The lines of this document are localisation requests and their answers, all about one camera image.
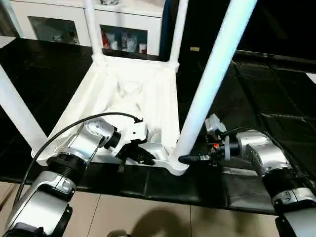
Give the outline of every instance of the black table surface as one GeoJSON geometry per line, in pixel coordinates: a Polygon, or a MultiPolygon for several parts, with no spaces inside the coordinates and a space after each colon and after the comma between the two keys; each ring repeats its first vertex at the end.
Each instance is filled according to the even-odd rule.
{"type": "MultiPolygon", "coordinates": [[[[46,135],[52,131],[90,67],[91,48],[15,39],[0,49],[0,64],[46,135]]],[[[180,128],[183,126],[202,70],[177,73],[180,128]]],[[[233,62],[211,107],[228,129],[254,126],[267,130],[293,154],[292,162],[316,178],[316,85],[305,73],[272,70],[233,62]]],[[[21,182],[31,149],[0,110],[0,180],[21,182]]],[[[205,149],[203,135],[194,151],[205,149]]],[[[213,208],[273,214],[270,198],[247,161],[232,159],[225,167],[191,166],[182,176],[166,169],[92,163],[78,186],[86,192],[143,198],[213,208]]],[[[35,165],[30,184],[44,169],[35,165]]]]}

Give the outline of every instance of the robotic arm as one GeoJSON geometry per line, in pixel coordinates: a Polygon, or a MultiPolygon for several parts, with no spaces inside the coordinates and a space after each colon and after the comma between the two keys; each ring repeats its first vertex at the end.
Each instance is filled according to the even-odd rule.
{"type": "Polygon", "coordinates": [[[316,197],[294,171],[281,148],[266,134],[253,129],[225,136],[226,128],[214,114],[205,125],[209,153],[199,157],[183,156],[179,161],[193,164],[229,160],[231,156],[247,158],[271,197],[279,216],[276,226],[280,236],[316,236],[316,197]]]}
{"type": "Polygon", "coordinates": [[[48,170],[37,177],[14,206],[4,236],[62,236],[73,211],[68,203],[97,150],[104,147],[123,163],[131,151],[129,158],[153,165],[154,157],[138,147],[147,141],[147,135],[144,122],[135,123],[121,133],[102,118],[82,124],[60,152],[48,159],[48,170]]]}

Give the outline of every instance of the tile floor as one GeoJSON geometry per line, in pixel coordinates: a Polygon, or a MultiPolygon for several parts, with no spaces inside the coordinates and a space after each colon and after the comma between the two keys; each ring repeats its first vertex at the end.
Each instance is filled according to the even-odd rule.
{"type": "MultiPolygon", "coordinates": [[[[17,187],[0,182],[0,235],[17,187]]],[[[66,237],[106,237],[113,230],[133,237],[278,236],[274,216],[82,192],[75,193],[71,206],[66,237]]]]}

